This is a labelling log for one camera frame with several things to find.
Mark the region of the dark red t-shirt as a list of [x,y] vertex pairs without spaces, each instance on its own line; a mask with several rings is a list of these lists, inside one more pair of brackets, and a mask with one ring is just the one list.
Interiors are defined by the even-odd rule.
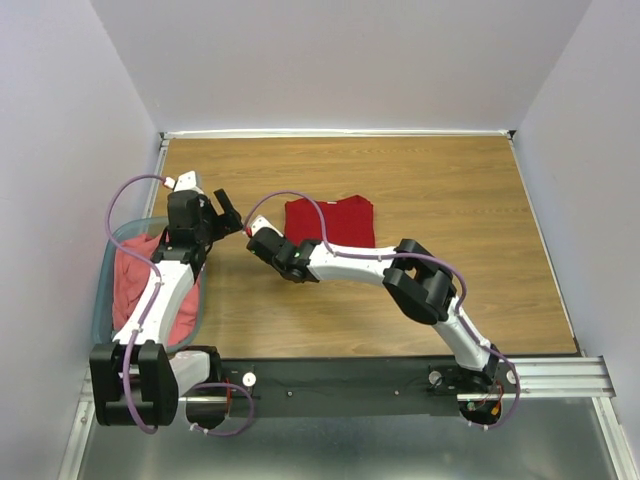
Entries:
[[[339,246],[374,248],[374,207],[366,198],[353,195],[318,203],[323,213],[327,240]],[[321,224],[315,207],[300,198],[285,204],[285,236],[294,244],[321,240]]]

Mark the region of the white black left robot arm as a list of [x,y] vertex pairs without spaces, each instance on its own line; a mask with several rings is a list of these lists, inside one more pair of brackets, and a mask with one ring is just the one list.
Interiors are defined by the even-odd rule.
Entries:
[[168,196],[168,224],[149,257],[150,269],[133,314],[108,344],[91,351],[89,366],[96,418],[103,426],[137,426],[153,433],[172,423],[178,400],[189,390],[214,393],[222,380],[213,347],[190,347],[169,356],[169,336],[180,307],[195,285],[213,244],[242,229],[240,213],[222,189],[221,206],[196,190]]

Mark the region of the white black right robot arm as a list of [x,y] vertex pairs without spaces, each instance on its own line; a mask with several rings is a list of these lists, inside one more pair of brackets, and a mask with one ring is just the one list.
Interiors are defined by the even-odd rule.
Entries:
[[433,327],[454,355],[462,386],[486,392],[496,380],[498,358],[462,308],[466,287],[454,271],[419,243],[355,248],[304,240],[296,245],[264,218],[248,228],[247,249],[295,283],[351,281],[384,288],[409,319]]

